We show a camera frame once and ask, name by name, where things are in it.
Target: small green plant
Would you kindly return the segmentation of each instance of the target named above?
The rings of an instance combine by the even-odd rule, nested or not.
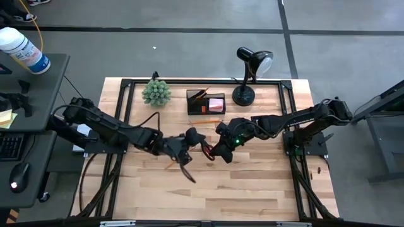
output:
[[[152,106],[163,106],[169,100],[171,96],[170,87],[165,81],[150,80],[146,84],[145,90],[142,92],[145,104],[150,104]]]

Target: wooden tabletop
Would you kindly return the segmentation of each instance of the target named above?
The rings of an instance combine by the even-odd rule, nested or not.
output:
[[[110,115],[115,113],[121,79],[105,79],[99,108]],[[297,109],[312,106],[308,81],[295,79],[292,84]],[[220,119],[228,123],[235,117],[249,119],[253,115],[282,114],[276,86],[251,85],[256,92],[256,99],[251,106],[240,107],[232,101],[235,85],[211,84],[208,93],[225,93],[226,114],[188,116],[186,90],[205,89],[207,86],[170,84],[171,101],[165,107],[156,108],[143,103],[141,92],[145,86],[138,84],[134,91],[129,123],[139,124],[153,112],[159,111],[162,132],[167,137],[186,132],[190,128],[188,119]],[[125,94],[121,120],[127,97],[128,92]],[[145,126],[157,128],[157,120],[151,119]],[[215,133],[216,126],[215,123],[201,124],[196,125],[196,129],[206,135],[208,143],[214,146],[219,139],[219,135]],[[168,156],[153,156],[129,146],[122,163],[114,219],[298,220],[290,162],[284,154],[281,136],[267,141],[252,139],[233,152],[234,160],[230,164],[226,164],[220,157],[215,161],[208,160],[199,146],[189,154],[193,160],[186,168],[196,183],[186,179],[178,165],[165,170],[170,163]],[[98,155],[90,164],[83,184],[83,206],[100,187],[104,162],[105,155]],[[330,212],[337,216],[338,210],[326,163],[321,158],[308,156],[307,164],[312,175],[313,190]],[[309,214],[306,193],[302,195],[306,213]],[[77,214],[78,211],[76,193],[71,214]]]

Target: black pen holder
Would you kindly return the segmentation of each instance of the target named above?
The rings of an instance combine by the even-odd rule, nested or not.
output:
[[[187,90],[187,111],[188,115],[216,115],[225,114],[226,100],[225,94],[205,94],[197,98],[198,94],[203,94],[204,90]],[[209,110],[211,98],[223,100],[223,110],[221,112]]]

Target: keyboard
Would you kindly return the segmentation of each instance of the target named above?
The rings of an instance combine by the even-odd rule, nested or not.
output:
[[[25,134],[7,133],[0,136],[0,161],[20,161],[27,140]]]

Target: gray floor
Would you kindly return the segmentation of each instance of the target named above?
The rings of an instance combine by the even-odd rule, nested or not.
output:
[[[283,2],[290,29],[404,30],[401,0]],[[282,29],[276,0],[53,0],[33,12],[42,26]],[[38,43],[35,32],[24,34]],[[67,76],[96,103],[107,76],[151,76],[153,71],[162,76],[242,76],[242,62],[235,56],[240,46],[273,51],[269,77],[291,77],[283,35],[43,32],[43,36],[45,52],[71,56]],[[404,79],[403,36],[292,35],[291,41],[299,78],[309,80],[315,102],[339,96],[355,110]],[[61,92],[66,100],[76,96],[65,81]],[[367,178],[385,169],[366,123],[326,132],[335,133],[328,149],[340,216],[402,226],[404,181],[367,183]],[[52,199],[23,210],[20,221],[67,216],[77,180],[77,175],[53,176]]]

